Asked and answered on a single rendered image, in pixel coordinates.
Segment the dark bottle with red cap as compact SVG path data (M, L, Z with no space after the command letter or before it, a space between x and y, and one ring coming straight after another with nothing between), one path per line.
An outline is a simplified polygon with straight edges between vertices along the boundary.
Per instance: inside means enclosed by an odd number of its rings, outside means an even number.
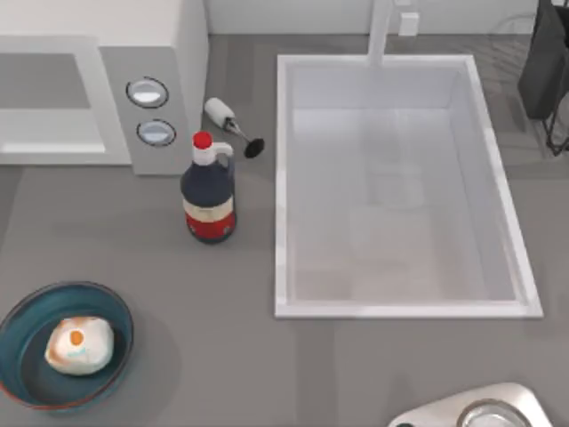
M234 150L215 142L212 134L192 136L192 162L180 177L185 220L199 241L220 243L236 228L236 183Z

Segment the blue bowl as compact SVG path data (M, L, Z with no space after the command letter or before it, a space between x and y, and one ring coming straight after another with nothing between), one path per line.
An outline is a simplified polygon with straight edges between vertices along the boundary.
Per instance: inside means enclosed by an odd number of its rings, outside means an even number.
M64 318L89 315L111 326L111 360L92 375L58 373L44 358L53 329ZM134 336L130 308L115 290L91 281L42 286L0 321L0 391L24 407L47 413L75 412L97 404L126 377Z

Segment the tall white tap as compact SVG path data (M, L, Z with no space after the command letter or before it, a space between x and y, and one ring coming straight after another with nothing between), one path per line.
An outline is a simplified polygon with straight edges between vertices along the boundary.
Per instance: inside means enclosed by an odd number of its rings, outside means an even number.
M393 9L394 0L373 0L366 55L370 67L379 67L382 64Z

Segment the white sink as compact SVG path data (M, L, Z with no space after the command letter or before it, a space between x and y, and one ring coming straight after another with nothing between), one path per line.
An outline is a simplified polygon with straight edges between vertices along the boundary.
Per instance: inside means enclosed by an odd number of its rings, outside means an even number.
M475 60L281 55L279 318L541 318Z

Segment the pale microwave oven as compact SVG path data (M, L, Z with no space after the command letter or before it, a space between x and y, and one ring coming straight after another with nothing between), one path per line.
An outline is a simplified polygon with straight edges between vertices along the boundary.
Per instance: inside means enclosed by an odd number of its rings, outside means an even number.
M202 126L208 66L204 0L0 0L0 165L128 165L177 175ZM158 109L126 96L153 77ZM166 147L137 136L161 119Z

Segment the white bread bun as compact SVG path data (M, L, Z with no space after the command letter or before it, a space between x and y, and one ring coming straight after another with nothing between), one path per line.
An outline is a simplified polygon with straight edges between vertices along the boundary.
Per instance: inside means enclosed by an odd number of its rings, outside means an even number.
M114 338L112 327L104 318L64 318L50 334L44 359L64 375L95 374L112 359Z

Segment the white handled black brush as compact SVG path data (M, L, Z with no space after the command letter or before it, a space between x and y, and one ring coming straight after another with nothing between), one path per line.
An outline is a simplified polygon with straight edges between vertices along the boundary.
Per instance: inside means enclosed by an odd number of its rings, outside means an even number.
M236 121L234 111L221 99L209 98L204 104L204 112L225 133L232 133L244 142L246 158L255 158L265 149L265 141L247 136Z

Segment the white wall socket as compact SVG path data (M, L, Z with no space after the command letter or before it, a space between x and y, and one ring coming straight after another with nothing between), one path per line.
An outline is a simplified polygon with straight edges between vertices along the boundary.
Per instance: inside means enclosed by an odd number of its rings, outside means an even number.
M420 14L418 12L401 12L398 34L400 36L417 36L420 26Z

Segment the round microwave knob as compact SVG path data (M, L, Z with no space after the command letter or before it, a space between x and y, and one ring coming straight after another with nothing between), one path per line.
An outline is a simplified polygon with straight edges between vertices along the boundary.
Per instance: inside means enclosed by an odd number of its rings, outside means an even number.
M153 119L140 123L136 129L139 139L151 147L171 145L177 136L175 128L167 121Z
M169 100L165 84L153 77L129 82L125 93L129 101L143 109L158 109Z

